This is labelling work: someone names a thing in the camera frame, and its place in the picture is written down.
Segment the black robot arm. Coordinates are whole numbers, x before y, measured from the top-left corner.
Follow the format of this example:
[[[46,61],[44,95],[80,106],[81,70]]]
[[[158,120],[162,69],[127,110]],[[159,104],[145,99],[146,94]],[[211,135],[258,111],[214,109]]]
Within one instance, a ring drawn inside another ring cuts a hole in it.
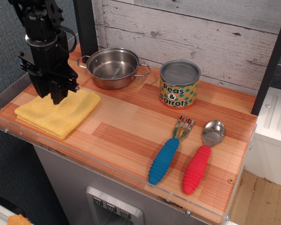
[[[77,92],[78,75],[69,66],[67,33],[73,31],[62,26],[62,9],[54,0],[11,0],[9,2],[25,28],[25,41],[30,52],[19,52],[21,68],[26,71],[37,94],[51,96],[55,105],[67,97],[68,91]]]

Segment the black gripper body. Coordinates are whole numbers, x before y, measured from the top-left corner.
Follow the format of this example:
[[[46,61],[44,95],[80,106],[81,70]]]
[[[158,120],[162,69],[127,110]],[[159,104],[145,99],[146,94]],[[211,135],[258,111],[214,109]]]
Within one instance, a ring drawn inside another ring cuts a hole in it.
[[[17,56],[21,59],[22,70],[28,74],[43,76],[49,83],[56,81],[68,90],[79,90],[77,73],[69,66],[69,53],[63,51],[58,44],[50,49],[31,48],[30,51],[20,51]]]

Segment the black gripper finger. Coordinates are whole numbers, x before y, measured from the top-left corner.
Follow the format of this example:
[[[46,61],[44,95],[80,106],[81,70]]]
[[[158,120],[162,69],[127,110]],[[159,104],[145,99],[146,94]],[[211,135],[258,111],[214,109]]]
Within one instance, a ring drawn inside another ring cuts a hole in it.
[[[50,93],[49,83],[45,77],[32,74],[29,74],[29,76],[37,94],[41,98],[44,98]]]
[[[68,89],[56,81],[50,82],[51,99],[55,105],[58,105],[64,98],[68,96]]]

